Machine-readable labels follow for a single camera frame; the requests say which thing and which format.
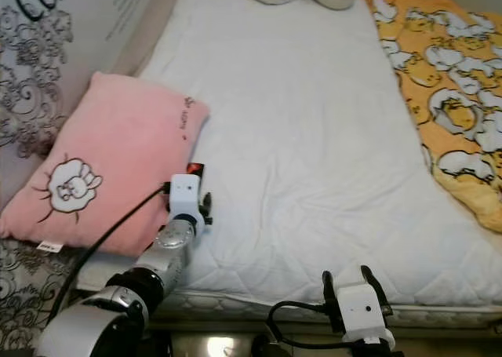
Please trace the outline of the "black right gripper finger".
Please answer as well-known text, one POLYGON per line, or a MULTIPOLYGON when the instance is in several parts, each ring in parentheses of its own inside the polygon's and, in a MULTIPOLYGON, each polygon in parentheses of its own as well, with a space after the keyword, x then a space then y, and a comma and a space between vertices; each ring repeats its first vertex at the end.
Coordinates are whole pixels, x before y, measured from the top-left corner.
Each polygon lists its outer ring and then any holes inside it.
POLYGON ((361 274, 366 284, 373 288, 373 292, 376 293, 377 303, 379 303, 381 314, 384 317, 391 316, 391 305, 387 302, 386 293, 383 287, 374 277, 372 268, 367 266, 361 266, 361 274))
POLYGON ((336 289, 334 289, 333 275, 330 271, 322 273, 322 313, 326 314, 329 318, 330 324, 333 327, 340 327, 342 325, 342 318, 340 313, 340 304, 336 297, 336 289))

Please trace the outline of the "pink sheep print pillow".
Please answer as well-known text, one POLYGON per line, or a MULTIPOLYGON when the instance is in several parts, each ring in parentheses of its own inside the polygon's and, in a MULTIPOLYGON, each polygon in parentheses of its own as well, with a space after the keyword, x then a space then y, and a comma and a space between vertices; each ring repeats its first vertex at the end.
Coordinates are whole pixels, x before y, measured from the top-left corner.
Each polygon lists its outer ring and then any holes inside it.
POLYGON ((104 74, 1 213, 0 235, 139 256, 166 222, 157 190, 186 170, 210 110, 140 78, 104 74))

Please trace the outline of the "yellow cartoon print blanket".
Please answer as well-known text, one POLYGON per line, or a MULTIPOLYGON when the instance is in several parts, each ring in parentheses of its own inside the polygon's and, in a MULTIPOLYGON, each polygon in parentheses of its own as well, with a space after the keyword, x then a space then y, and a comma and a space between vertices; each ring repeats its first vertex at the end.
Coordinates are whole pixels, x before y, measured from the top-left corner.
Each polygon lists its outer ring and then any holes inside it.
POLYGON ((452 0, 365 0, 427 167, 502 235, 502 15, 452 0))

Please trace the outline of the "white quilted mattress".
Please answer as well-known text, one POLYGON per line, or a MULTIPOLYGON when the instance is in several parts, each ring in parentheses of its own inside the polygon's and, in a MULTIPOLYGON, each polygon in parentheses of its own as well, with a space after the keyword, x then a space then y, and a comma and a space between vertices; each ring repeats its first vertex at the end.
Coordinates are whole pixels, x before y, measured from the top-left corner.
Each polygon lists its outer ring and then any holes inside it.
POLYGON ((431 176, 364 1, 178 0, 146 78, 210 117, 213 224, 160 318, 262 320, 372 268, 402 327, 502 322, 502 235, 431 176))

